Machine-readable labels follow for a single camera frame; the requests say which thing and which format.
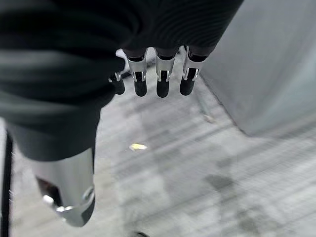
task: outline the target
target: robotic arm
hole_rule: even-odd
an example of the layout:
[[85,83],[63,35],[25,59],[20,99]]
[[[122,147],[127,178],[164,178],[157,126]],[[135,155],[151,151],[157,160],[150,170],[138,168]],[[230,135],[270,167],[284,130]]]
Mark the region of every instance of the robotic arm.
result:
[[95,203],[100,110],[124,93],[128,59],[146,94],[146,51],[156,49],[157,94],[168,94],[178,48],[187,46],[180,92],[189,95],[242,0],[2,0],[0,116],[30,161],[43,201],[81,227]]

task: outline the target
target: small paper scrap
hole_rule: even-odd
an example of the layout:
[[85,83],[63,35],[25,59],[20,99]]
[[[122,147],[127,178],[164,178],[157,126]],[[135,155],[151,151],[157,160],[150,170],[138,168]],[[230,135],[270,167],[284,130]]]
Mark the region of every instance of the small paper scrap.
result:
[[132,145],[129,146],[129,148],[134,151],[134,150],[146,150],[147,147],[143,144],[138,144],[138,143],[133,143]]

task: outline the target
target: gray wall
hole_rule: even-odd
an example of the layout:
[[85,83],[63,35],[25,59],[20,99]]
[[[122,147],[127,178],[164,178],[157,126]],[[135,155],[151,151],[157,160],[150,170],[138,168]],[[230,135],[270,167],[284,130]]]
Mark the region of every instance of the gray wall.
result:
[[246,0],[202,76],[249,135],[316,120],[316,1]]

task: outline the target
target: black cable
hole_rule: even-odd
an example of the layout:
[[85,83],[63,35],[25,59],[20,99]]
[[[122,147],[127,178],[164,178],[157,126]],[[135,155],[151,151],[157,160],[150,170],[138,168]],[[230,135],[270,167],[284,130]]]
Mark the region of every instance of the black cable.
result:
[[5,141],[3,180],[2,180],[0,237],[9,237],[12,149],[13,149],[13,141],[12,141],[12,138],[9,135],[8,131],[7,131],[6,132],[6,141]]

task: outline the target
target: gray floor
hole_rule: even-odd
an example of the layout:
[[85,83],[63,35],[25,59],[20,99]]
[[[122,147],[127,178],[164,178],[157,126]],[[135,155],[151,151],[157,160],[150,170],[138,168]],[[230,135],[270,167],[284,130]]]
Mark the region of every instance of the gray floor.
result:
[[[179,93],[181,58],[170,93],[126,92],[102,112],[97,137],[97,204],[81,229],[42,204],[16,153],[13,237],[312,237],[316,230],[316,126],[286,136],[245,137],[202,80]],[[132,151],[132,143],[146,150]]]

